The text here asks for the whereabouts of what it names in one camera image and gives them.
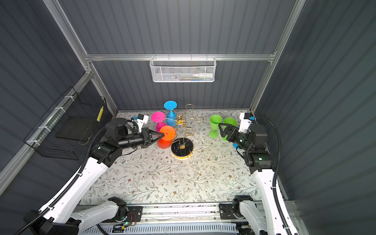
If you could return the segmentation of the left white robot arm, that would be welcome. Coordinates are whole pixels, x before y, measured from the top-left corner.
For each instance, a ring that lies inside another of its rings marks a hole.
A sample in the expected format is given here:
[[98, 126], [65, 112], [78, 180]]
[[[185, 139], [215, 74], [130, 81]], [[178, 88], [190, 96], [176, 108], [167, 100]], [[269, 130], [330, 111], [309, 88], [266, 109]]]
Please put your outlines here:
[[118, 223], [132, 219], [127, 203], [118, 197], [111, 197], [85, 212], [75, 213], [74, 209], [123, 150], [147, 148], [165, 136], [165, 133], [142, 127], [133, 119], [115, 118], [106, 123], [93, 137], [78, 171], [48, 203], [26, 214], [25, 226], [17, 234], [30, 229], [35, 235], [79, 235], [109, 219]]

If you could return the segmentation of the pink wine glass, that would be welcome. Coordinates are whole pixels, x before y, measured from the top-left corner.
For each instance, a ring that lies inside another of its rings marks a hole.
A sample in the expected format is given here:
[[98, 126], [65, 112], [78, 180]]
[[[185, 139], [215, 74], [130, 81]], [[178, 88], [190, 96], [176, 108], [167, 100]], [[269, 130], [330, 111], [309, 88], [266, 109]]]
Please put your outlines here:
[[166, 126], [166, 123], [164, 122], [165, 118], [166, 118], [165, 113], [162, 111], [158, 111], [152, 114], [151, 120], [157, 124], [156, 125], [157, 132], [160, 132], [161, 128]]

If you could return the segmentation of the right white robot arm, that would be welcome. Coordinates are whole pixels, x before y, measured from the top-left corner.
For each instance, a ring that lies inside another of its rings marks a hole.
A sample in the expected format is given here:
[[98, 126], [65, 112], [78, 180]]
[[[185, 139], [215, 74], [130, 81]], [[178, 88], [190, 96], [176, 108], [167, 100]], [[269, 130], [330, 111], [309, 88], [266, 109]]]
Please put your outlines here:
[[266, 128], [258, 123], [251, 124], [246, 132], [227, 123], [218, 127], [222, 137], [243, 150], [242, 158], [255, 178], [264, 209], [262, 214], [250, 196], [238, 195], [233, 200], [234, 215], [245, 218], [256, 235], [297, 235], [277, 183], [278, 169], [272, 167], [266, 150]]

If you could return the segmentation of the green wine glass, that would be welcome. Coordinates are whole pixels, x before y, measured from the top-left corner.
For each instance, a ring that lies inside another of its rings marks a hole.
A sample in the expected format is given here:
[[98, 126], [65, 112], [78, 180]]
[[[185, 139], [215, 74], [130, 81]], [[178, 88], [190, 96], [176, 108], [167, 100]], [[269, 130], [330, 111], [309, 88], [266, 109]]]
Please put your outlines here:
[[237, 127], [237, 120], [232, 117], [226, 118], [223, 123], [229, 123]]
[[219, 134], [218, 134], [218, 129], [219, 129], [219, 124], [222, 123], [223, 118], [220, 115], [212, 115], [210, 117], [210, 127], [211, 130], [209, 131], [209, 137], [216, 139]]

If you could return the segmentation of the red wine glass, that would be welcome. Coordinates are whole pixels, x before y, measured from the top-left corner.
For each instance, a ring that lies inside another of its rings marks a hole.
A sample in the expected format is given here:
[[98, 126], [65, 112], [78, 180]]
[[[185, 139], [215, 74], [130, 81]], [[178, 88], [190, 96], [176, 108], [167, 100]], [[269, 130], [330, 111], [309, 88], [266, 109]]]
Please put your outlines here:
[[157, 141], [157, 145], [161, 149], [167, 149], [172, 144], [176, 131], [173, 127], [166, 125], [160, 129], [160, 132], [164, 134], [164, 137]]

